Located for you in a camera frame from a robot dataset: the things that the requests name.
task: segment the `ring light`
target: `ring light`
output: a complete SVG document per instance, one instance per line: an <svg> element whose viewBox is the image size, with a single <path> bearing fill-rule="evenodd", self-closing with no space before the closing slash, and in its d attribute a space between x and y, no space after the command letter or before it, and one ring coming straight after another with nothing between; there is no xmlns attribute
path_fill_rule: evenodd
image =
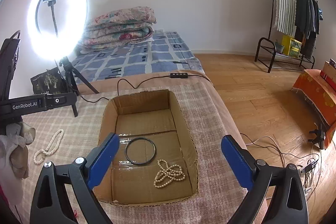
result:
<svg viewBox="0 0 336 224"><path fill-rule="evenodd" d="M31 0L27 26L34 51L42 58L54 60L70 54L81 38L87 16L87 0L67 0L65 27L58 37L36 26L36 10L41 0Z"/></svg>

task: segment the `yellow box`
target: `yellow box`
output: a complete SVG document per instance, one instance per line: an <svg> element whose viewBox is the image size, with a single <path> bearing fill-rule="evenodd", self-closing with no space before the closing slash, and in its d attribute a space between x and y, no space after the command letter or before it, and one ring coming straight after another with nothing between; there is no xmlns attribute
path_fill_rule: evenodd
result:
<svg viewBox="0 0 336 224"><path fill-rule="evenodd" d="M300 41L295 40L294 38L291 38L287 35L283 35L282 37L282 45L283 48L283 54L292 56L292 57L299 57L300 49L302 43Z"/></svg>

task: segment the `pearl necklace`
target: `pearl necklace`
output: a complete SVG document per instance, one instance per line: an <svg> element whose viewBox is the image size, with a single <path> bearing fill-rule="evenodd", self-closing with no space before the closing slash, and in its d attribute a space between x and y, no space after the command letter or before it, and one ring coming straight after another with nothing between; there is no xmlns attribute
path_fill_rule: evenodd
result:
<svg viewBox="0 0 336 224"><path fill-rule="evenodd" d="M163 161L166 164L166 169L162 167L160 162ZM182 172L182 167L180 165L172 165L169 166L168 163L165 160L158 160L157 164L160 166L161 170L156 174L155 180L154 180L154 186L156 188L162 188L167 186L169 183L171 183L173 180L181 181L185 179L185 174ZM162 185L156 185L158 182L163 181L166 177L170 178L169 181L167 181L165 184Z"/></svg>
<svg viewBox="0 0 336 224"><path fill-rule="evenodd" d="M56 143L56 146L55 146L51 151L49 151L51 145L53 144L55 138L57 137L57 135L58 135L59 133L60 133L60 135L59 135L58 141L57 141L57 143ZM37 151L37 152L35 153L35 155L34 155L34 163L35 163L36 165L41 164L41 163L44 161L44 158L45 158L45 157L43 156L43 157L40 158L39 160L36 160L36 157L38 156L38 154L43 153L43 154L45 154L46 156L51 156L53 153L56 152L56 150L59 148L59 145L60 145L60 143L61 143L61 140L62 140L62 138L63 138L63 135L64 135L64 130L63 130L63 129L59 129L59 130L57 130L57 132L56 132L56 133L53 135L53 137L51 138L51 141L49 142L47 148L46 148L45 150L44 150L44 149L40 149L39 151Z"/></svg>

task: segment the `small table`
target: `small table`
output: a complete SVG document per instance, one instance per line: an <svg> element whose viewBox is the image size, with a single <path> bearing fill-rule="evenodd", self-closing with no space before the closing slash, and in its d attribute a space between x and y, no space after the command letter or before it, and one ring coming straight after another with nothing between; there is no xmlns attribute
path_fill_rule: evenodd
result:
<svg viewBox="0 0 336 224"><path fill-rule="evenodd" d="M336 91L320 76L320 70L304 70L293 85L293 91L302 91L320 113L324 124L325 148L332 142L336 129Z"/></svg>

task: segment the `checkered blanket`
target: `checkered blanket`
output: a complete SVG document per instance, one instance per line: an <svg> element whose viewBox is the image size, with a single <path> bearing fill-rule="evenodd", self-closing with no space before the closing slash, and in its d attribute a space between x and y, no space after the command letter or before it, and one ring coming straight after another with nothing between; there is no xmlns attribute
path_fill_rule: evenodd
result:
<svg viewBox="0 0 336 224"><path fill-rule="evenodd" d="M121 207L101 202L103 209L116 224L227 223L246 194L221 152L221 138L230 133L227 130L229 126L220 119L218 110L202 82L149 90L157 89L174 92L181 106L198 153L198 193L182 202L153 207ZM121 93L140 91L142 90L125 90ZM101 96L112 98L116 96L116 92L89 95L86 98L96 100ZM65 133L60 147L46 160L60 165L87 155L98 143L106 105L106 100L90 104L79 98L77 118L73 117L70 106L23 117L24 122L36 128L36 139L28 146L30 176L23 180L24 197L18 208L23 223L29 222L31 201L43 166L33 163L34 153L45 148L54 132L62 128ZM67 192L72 208L78 214L78 222L85 223L71 186L67 186Z"/></svg>
<svg viewBox="0 0 336 224"><path fill-rule="evenodd" d="M177 69L204 73L201 63L177 32L154 33L153 39L79 55L72 64L89 82Z"/></svg>

